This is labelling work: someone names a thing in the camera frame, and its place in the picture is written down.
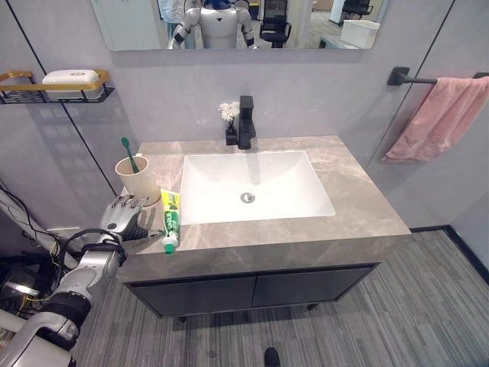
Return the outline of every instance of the sink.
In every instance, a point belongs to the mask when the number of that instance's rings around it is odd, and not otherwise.
[[[187,155],[181,224],[334,216],[305,151]]]

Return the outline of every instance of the floor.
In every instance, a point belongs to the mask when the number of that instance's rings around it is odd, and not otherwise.
[[[337,303],[157,319],[124,286],[83,325],[79,367],[489,366],[489,287],[444,232],[397,246]]]
[[[321,36],[327,34],[339,36],[342,29],[332,21],[329,21],[330,13],[327,11],[313,11],[311,13],[311,23],[307,31],[304,48],[319,48]]]
[[[329,21],[329,12],[327,11],[314,11],[311,13],[311,23],[307,32],[304,48],[319,48],[320,37],[326,34],[340,35],[342,29]],[[260,38],[260,22],[251,21],[253,25],[255,44],[259,48],[271,48],[271,43],[263,41]],[[195,27],[196,48],[202,49],[202,34],[200,33],[200,27]],[[241,33],[241,25],[238,26],[237,32],[237,44],[236,48],[246,48],[245,40]]]

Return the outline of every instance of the cup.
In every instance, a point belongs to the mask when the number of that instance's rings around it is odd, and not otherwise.
[[[161,191],[153,171],[149,168],[150,162],[140,153],[133,158],[139,172],[136,174],[133,172],[129,157],[120,160],[115,165],[115,172],[121,178],[126,190],[134,195],[134,198],[146,199],[144,206],[153,205],[160,199]]]

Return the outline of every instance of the towel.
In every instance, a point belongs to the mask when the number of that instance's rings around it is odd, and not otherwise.
[[[489,76],[438,78],[383,161],[429,161],[456,145],[489,99]]]

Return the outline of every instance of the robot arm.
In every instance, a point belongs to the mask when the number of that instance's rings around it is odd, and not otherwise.
[[[61,279],[41,312],[27,321],[11,320],[11,325],[20,322],[23,325],[12,330],[16,334],[0,356],[0,367],[75,366],[67,351],[75,345],[90,309],[103,299],[110,280],[125,260],[120,241],[159,234],[152,235],[138,226],[142,205],[132,196],[119,197],[107,207],[100,229],[80,232],[98,232],[103,236],[98,243],[84,246],[78,266]]]
[[[248,2],[245,0],[237,0],[235,7],[238,15],[238,23],[242,26],[241,32],[243,33],[243,38],[246,41],[246,46],[248,48],[257,48],[257,46],[254,44],[253,27],[250,12],[248,11]]]
[[[175,28],[170,41],[168,41],[167,48],[171,50],[179,50],[182,48],[180,45],[185,40],[188,33],[192,28],[200,22],[200,8],[191,8],[185,12],[182,23],[178,24]]]

